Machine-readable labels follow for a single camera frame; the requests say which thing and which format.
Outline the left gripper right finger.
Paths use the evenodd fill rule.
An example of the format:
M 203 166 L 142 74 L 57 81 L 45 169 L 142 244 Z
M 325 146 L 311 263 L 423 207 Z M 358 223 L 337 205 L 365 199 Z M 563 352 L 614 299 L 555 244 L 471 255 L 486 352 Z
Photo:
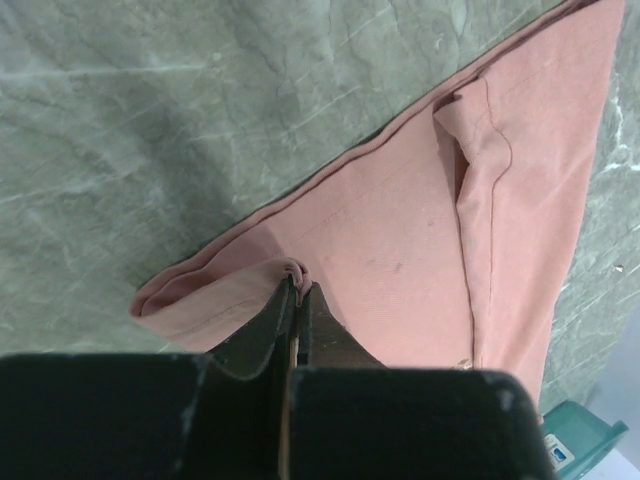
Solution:
M 296 334 L 298 365 L 340 369 L 384 367 L 334 317 L 317 282 L 312 283 L 296 310 Z

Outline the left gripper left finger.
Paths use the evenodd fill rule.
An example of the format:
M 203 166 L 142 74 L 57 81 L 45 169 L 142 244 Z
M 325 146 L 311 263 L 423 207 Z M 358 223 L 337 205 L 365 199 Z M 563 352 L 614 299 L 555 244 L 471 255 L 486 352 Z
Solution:
M 212 349 L 215 365 L 225 375 L 242 381 L 260 376 L 276 350 L 278 338 L 288 336 L 296 301 L 297 290 L 292 278 L 287 277 L 254 317 Z

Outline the pink printed t shirt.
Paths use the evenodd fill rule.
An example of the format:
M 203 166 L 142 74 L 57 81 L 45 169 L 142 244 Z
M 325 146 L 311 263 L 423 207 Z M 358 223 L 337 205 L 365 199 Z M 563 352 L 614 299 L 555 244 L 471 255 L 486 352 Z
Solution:
M 505 370 L 538 396 L 623 16 L 562 3 L 156 275 L 131 315 L 206 351 L 291 277 L 385 365 Z

